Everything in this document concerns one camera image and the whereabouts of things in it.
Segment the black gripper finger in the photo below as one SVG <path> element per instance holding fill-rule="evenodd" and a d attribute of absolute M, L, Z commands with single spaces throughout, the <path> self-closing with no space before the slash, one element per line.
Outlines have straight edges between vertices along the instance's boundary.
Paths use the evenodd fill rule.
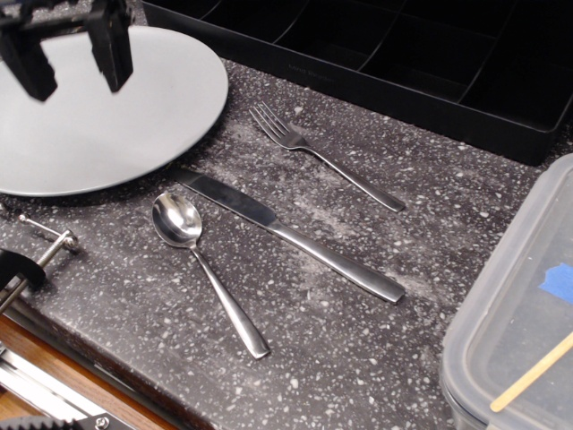
<path fill-rule="evenodd" d="M 126 3 L 93 3 L 88 14 L 92 54 L 113 93 L 120 91 L 133 73 L 132 23 L 133 14 Z"/>
<path fill-rule="evenodd" d="M 39 34 L 22 20 L 1 20 L 1 57 L 32 98 L 46 101 L 56 90 L 57 83 L 41 40 Z"/>

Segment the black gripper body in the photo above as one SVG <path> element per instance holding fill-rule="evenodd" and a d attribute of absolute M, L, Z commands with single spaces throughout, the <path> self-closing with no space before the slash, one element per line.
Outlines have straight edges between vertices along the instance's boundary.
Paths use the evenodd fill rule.
<path fill-rule="evenodd" d="M 91 1 L 78 12 L 79 1 L 2 1 L 1 36 L 42 40 L 87 32 L 95 40 L 126 36 L 130 7 L 125 1 Z"/>

